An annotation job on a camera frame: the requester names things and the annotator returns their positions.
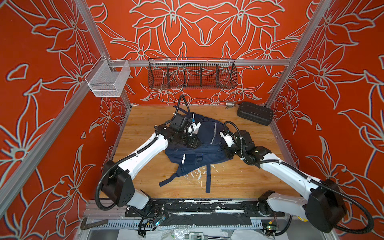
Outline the navy blue student backpack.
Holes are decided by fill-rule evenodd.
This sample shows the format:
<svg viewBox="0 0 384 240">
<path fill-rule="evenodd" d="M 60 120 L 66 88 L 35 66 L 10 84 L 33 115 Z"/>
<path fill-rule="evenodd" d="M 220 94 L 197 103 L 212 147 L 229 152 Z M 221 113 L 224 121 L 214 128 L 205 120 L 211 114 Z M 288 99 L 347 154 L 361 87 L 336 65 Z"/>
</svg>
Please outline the navy blue student backpack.
<svg viewBox="0 0 384 240">
<path fill-rule="evenodd" d="M 159 183 L 162 187 L 175 178 L 185 176 L 203 166 L 207 167 L 206 193 L 211 192 L 211 165 L 231 160 L 227 157 L 221 143 L 224 141 L 220 132 L 224 130 L 224 123 L 200 115 L 194 112 L 189 113 L 192 118 L 194 134 L 197 135 L 201 145 L 195 149 L 179 143 L 169 143 L 165 154 L 169 160 L 179 165 L 177 171 L 168 179 Z"/>
</svg>

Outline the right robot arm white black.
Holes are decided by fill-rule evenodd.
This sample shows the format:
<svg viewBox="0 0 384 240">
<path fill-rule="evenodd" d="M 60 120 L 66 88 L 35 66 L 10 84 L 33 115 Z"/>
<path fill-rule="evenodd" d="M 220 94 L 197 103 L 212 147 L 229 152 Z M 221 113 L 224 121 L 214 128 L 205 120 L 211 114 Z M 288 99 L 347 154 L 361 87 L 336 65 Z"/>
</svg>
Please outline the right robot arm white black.
<svg viewBox="0 0 384 240">
<path fill-rule="evenodd" d="M 322 181 L 300 171 L 277 157 L 271 150 L 263 146 L 255 146 L 247 131 L 237 129 L 232 133 L 228 125 L 236 126 L 233 122 L 226 121 L 220 133 L 224 139 L 224 150 L 227 154 L 231 157 L 237 155 L 246 165 L 269 172 L 300 195 L 292 197 L 274 191 L 268 192 L 264 197 L 267 212 L 284 212 L 300 217 L 323 233 L 330 233 L 336 229 L 361 235 L 374 229 L 374 219 L 369 211 L 358 201 L 342 193 L 334 181 L 331 179 Z M 355 205 L 364 213 L 367 218 L 365 227 L 348 229 L 338 225 L 348 212 L 345 201 Z"/>
</svg>

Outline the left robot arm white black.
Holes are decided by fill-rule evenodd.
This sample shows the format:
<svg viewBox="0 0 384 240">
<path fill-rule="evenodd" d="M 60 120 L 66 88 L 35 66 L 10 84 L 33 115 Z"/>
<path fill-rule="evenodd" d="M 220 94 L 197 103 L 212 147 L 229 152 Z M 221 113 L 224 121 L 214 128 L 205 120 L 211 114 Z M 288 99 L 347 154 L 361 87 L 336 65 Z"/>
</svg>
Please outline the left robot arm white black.
<svg viewBox="0 0 384 240">
<path fill-rule="evenodd" d="M 114 207 L 129 206 L 144 214 L 150 213 L 151 198 L 134 187 L 133 180 L 140 170 L 169 144 L 179 144 L 190 149 L 201 145 L 199 129 L 194 123 L 188 102 L 180 95 L 175 112 L 170 120 L 155 126 L 151 137 L 134 152 L 117 162 L 108 161 L 95 192 L 95 203 L 102 211 Z"/>
</svg>

